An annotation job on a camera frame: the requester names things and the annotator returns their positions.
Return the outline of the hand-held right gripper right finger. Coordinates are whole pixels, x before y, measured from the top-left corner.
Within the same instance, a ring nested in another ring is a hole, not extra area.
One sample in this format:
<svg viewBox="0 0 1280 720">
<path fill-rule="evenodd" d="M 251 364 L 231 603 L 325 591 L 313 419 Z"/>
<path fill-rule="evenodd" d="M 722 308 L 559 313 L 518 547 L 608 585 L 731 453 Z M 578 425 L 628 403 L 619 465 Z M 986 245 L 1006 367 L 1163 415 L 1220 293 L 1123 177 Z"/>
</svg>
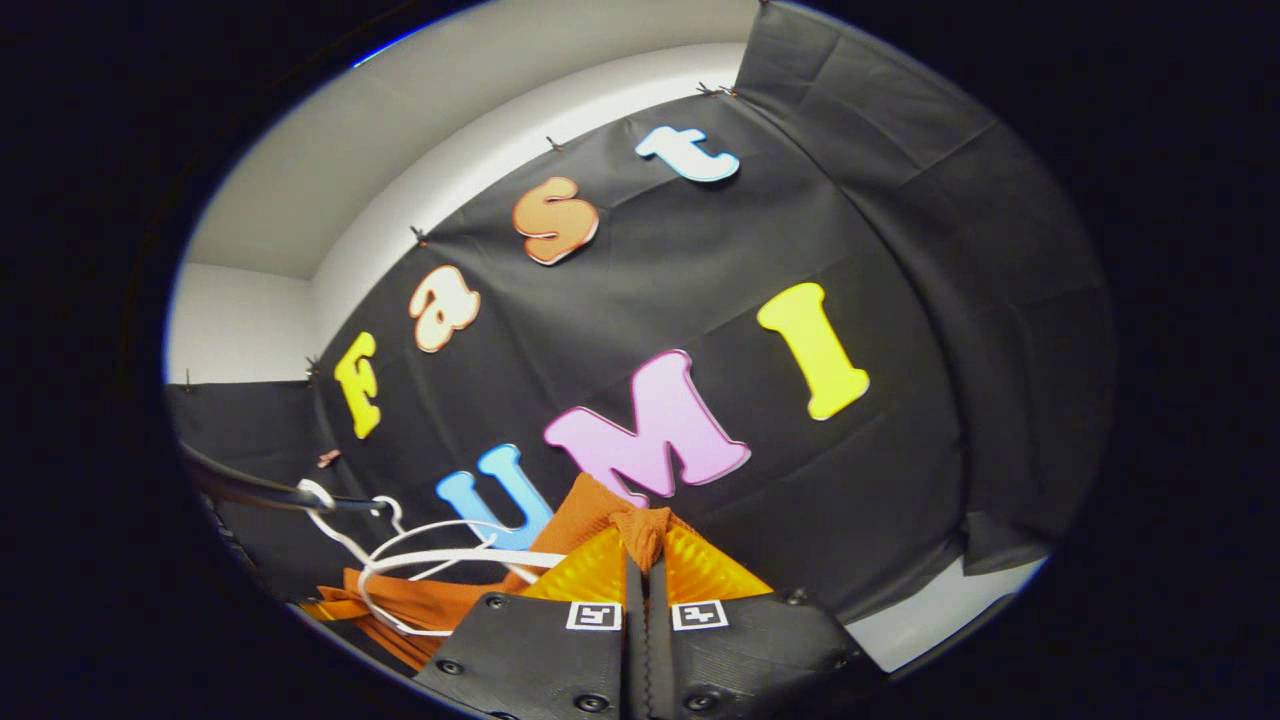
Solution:
<svg viewBox="0 0 1280 720">
<path fill-rule="evenodd" d="M 686 527 L 649 579 L 649 719 L 842 719 L 886 684 L 805 589 L 772 589 Z"/>
</svg>

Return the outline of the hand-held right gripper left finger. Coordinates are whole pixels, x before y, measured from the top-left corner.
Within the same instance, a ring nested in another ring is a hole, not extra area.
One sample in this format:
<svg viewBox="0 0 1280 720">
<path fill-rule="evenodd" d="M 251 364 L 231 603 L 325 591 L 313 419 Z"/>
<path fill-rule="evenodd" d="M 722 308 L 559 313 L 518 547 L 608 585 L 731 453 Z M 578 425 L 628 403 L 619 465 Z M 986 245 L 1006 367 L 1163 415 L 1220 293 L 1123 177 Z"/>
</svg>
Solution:
<svg viewBox="0 0 1280 720">
<path fill-rule="evenodd" d="M 475 717 L 631 719 L 641 588 L 604 529 L 527 589 L 483 596 L 415 682 Z"/>
</svg>

